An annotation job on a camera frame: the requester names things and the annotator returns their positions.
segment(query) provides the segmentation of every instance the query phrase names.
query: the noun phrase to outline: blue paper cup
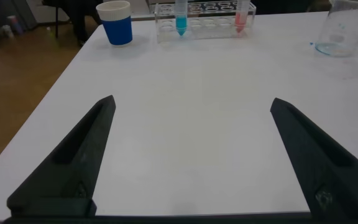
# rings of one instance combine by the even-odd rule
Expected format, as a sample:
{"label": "blue paper cup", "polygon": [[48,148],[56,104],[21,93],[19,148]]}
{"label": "blue paper cup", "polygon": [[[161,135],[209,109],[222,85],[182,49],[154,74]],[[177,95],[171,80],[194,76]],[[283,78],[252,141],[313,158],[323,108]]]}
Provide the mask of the blue paper cup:
{"label": "blue paper cup", "polygon": [[110,44],[126,45],[132,41],[131,4],[111,1],[96,6]]}

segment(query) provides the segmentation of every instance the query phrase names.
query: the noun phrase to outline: red liquid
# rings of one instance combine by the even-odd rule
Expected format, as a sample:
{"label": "red liquid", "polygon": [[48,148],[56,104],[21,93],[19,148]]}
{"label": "red liquid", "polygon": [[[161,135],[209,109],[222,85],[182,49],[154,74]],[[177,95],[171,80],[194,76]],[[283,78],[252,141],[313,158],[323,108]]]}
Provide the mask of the red liquid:
{"label": "red liquid", "polygon": [[240,33],[244,30],[247,23],[247,14],[246,13],[236,13],[236,20],[234,21],[234,24],[236,25],[236,31],[237,33]]}

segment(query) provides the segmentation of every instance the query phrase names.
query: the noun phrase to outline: blue test tube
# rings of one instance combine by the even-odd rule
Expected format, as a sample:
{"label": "blue test tube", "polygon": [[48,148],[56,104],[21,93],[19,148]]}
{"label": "blue test tube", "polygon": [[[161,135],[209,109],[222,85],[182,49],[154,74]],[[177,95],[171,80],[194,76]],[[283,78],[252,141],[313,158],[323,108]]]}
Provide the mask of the blue test tube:
{"label": "blue test tube", "polygon": [[175,18],[177,31],[183,36],[187,29],[187,0],[175,0]]}

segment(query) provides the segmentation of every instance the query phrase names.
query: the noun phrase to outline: brown floor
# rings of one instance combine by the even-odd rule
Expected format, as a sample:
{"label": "brown floor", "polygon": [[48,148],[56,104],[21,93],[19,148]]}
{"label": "brown floor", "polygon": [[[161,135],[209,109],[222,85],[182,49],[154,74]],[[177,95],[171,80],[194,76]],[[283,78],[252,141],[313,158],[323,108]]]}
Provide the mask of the brown floor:
{"label": "brown floor", "polygon": [[[90,34],[97,26],[86,23]],[[71,24],[59,26],[58,42],[45,26],[15,40],[0,37],[0,153],[79,49]]]}

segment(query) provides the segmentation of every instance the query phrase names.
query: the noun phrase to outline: tabletop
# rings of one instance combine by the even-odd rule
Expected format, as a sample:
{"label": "tabletop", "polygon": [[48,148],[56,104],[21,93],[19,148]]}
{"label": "tabletop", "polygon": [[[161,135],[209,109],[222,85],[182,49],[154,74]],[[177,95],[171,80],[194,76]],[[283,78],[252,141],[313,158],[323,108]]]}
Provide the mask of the tabletop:
{"label": "tabletop", "polygon": [[358,158],[358,52],[330,58],[313,42],[326,12],[256,16],[245,39],[158,44],[103,27],[67,66],[0,155],[6,199],[100,99],[116,112],[93,199],[97,215],[308,211],[270,114],[294,104]]}

